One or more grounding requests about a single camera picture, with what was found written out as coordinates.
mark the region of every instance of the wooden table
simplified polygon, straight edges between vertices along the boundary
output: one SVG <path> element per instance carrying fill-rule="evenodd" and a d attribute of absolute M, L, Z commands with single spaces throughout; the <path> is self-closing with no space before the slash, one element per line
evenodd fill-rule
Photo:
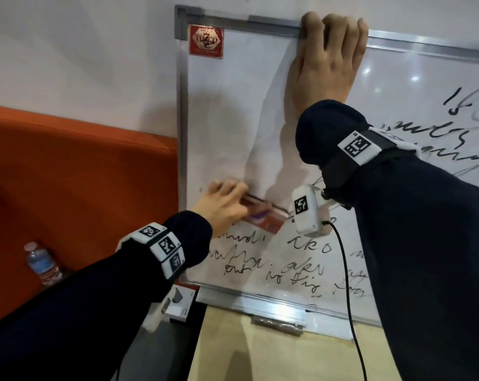
<path fill-rule="evenodd" d="M 400 380 L 384 331 L 355 327 L 369 380 Z M 361 381 L 363 374 L 353 342 L 306 332 L 294 337 L 209 306 L 188 380 Z"/>

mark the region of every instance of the white wall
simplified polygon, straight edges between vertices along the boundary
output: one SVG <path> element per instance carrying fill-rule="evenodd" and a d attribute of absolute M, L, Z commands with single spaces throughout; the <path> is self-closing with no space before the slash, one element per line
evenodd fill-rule
<path fill-rule="evenodd" d="M 479 0 L 0 0 L 0 105 L 175 137 L 176 3 L 479 43 Z"/>

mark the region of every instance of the dark navy sleeve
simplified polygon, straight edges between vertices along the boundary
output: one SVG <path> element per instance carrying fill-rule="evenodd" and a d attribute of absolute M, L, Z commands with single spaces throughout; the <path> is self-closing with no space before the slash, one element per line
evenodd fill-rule
<path fill-rule="evenodd" d="M 109 381 L 151 302 L 160 302 L 186 267 L 209 252 L 212 229 L 183 211 L 164 224 L 179 239 L 184 266 L 166 279 L 145 245 L 129 239 L 0 320 L 0 379 Z"/>
<path fill-rule="evenodd" d="M 298 123 L 301 158 L 324 166 L 367 126 L 351 107 L 316 103 Z M 479 188 L 407 153 L 359 168 L 344 196 L 402 379 L 479 380 Z"/>

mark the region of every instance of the orange couch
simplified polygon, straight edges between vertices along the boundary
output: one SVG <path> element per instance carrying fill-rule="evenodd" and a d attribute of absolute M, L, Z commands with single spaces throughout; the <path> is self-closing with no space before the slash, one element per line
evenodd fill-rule
<path fill-rule="evenodd" d="M 173 138 L 0 107 L 0 318 L 40 282 L 22 247 L 81 269 L 177 212 Z"/>

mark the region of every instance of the plastic bottle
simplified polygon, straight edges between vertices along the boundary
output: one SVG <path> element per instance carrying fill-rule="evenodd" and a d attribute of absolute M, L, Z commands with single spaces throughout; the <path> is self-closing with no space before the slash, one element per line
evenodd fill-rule
<path fill-rule="evenodd" d="M 39 247 L 36 242 L 30 242 L 24 246 L 24 250 L 29 253 L 26 259 L 28 266 L 44 285 L 52 286 L 61 280 L 63 275 L 60 268 L 45 248 Z"/>

